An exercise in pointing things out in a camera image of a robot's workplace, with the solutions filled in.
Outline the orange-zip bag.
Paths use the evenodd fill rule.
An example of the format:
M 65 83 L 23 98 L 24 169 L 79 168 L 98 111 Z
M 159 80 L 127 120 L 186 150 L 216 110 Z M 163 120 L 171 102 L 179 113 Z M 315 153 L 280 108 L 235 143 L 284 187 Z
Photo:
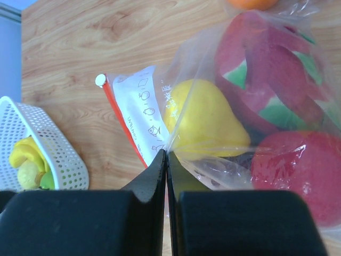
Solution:
M 340 241 L 340 85 L 300 4 L 196 34 L 168 66 L 99 74 L 139 158 L 160 150 L 214 190 L 288 190 Z

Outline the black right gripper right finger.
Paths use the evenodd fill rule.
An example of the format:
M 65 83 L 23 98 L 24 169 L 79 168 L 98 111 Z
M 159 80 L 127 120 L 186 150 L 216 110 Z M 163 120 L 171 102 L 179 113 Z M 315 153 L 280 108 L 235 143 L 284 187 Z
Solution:
M 284 190 L 212 191 L 167 155 L 173 255 L 326 255 L 303 200 Z

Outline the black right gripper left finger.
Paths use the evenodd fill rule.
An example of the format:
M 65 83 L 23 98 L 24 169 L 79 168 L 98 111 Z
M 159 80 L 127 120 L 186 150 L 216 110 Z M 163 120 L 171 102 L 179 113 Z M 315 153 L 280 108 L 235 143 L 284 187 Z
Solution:
M 1 255 L 161 255 L 165 164 L 119 190 L 2 192 Z

